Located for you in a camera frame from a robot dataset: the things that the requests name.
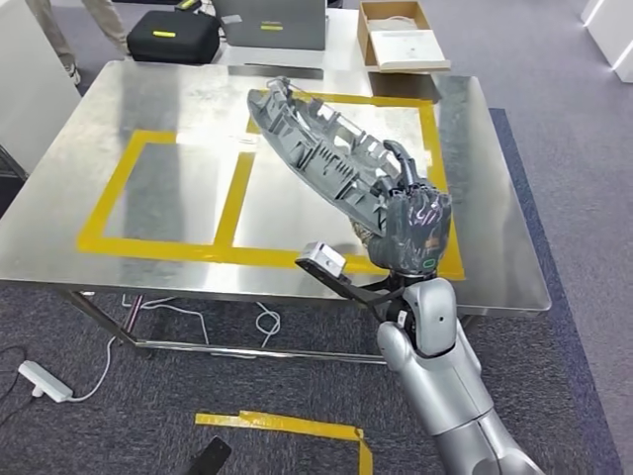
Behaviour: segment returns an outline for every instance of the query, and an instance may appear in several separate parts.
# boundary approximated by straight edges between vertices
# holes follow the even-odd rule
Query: gray plastic part
[[[247,104],[275,151],[334,207],[385,235],[381,179],[400,173],[392,152],[319,99],[291,87],[287,78],[272,79],[268,87],[249,91]]]

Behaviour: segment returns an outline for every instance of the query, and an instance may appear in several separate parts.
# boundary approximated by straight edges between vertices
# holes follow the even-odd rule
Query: yellow strip
[[[214,245],[223,247],[233,245],[233,238],[240,220],[240,213],[242,212],[246,188],[248,186],[254,159],[254,153],[245,151],[241,152],[238,157],[238,163],[229,188],[229,194],[226,195],[226,201],[218,224]]]
[[[101,198],[97,202],[88,221],[79,232],[78,245],[86,247],[92,239],[103,234],[107,218],[114,207],[116,199],[122,193],[125,183],[146,143],[176,143],[174,132],[134,131],[128,147],[123,152],[118,165],[114,170],[106,185]]]
[[[176,33],[174,32],[152,32],[152,34],[159,38],[176,38]]]
[[[253,117],[248,118],[248,124],[246,126],[247,134],[260,134],[259,126],[255,123]]]
[[[336,438],[340,440],[358,440],[355,427],[341,424],[319,423],[306,419],[276,416],[266,413],[240,411],[240,418],[251,423],[254,428],[281,430],[284,432],[303,433],[317,437]]]
[[[374,471],[374,460],[372,451],[362,437],[358,444],[358,475],[372,475]]]
[[[190,244],[126,237],[97,237],[78,239],[78,250],[118,257],[140,259],[215,262],[238,265],[257,265],[296,269],[296,250],[262,249],[254,247],[223,247],[210,244]],[[372,264],[363,255],[345,254],[346,272],[352,274],[384,275],[385,270]]]
[[[195,415],[195,424],[197,426],[219,426],[222,428],[257,428],[240,416],[224,416],[222,414],[198,413]]]
[[[433,114],[433,105],[428,102],[419,107],[418,111],[419,122],[422,125],[424,147],[431,151],[432,163],[427,170],[429,179],[442,191],[450,191],[447,182],[444,163],[442,160],[440,135],[437,124],[435,124],[435,116]],[[447,243],[447,250],[442,260],[440,261],[438,273],[450,280],[463,280],[465,278],[463,265],[461,263],[461,255],[459,252],[455,219],[451,222],[451,231],[449,234],[449,241]]]
[[[312,97],[323,102],[333,104],[355,104],[377,107],[412,107],[419,108],[425,101],[406,97],[383,97],[383,96],[354,96],[352,94],[327,94],[323,92],[293,92],[293,96],[298,99],[310,100]]]
[[[373,457],[367,443],[364,439],[363,431],[353,426],[341,424],[319,423],[306,419],[276,416],[266,413],[240,411],[239,416],[223,416],[219,414],[195,415],[197,426],[220,426],[225,428],[257,428],[260,430],[279,430],[284,432],[302,433],[317,437],[334,438],[338,440],[358,441],[359,475],[372,475]]]

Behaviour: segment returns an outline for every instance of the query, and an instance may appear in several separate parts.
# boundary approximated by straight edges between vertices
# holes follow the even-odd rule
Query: yellow tape on floor
[[[358,473],[360,475],[371,475],[373,472],[373,457],[370,447],[365,442],[363,431],[353,426],[320,423],[306,419],[251,411],[240,411],[238,416],[198,413],[195,415],[195,424],[197,426],[220,426],[224,428],[280,430],[317,437],[358,441]]]

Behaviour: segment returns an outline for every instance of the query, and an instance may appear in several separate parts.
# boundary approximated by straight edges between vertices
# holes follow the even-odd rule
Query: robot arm
[[[379,142],[318,99],[304,102],[286,78],[269,87],[248,93],[262,134],[349,216],[370,259],[389,277],[354,286],[343,274],[345,259],[323,242],[309,244],[297,263],[380,322],[379,348],[448,473],[542,473],[496,415],[457,318],[455,291],[437,275],[450,230],[450,196],[419,178],[400,143]]]

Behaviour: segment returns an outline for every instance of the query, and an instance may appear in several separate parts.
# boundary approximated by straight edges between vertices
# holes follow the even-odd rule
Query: person's leg
[[[75,54],[68,42],[66,41],[57,22],[53,17],[53,9],[51,7],[51,0],[26,0],[29,8],[33,12],[37,22],[48,39],[48,42],[57,52],[60,60],[67,71],[72,68],[76,69]]]
[[[109,40],[124,54],[130,53],[125,30],[112,0],[81,1]]]

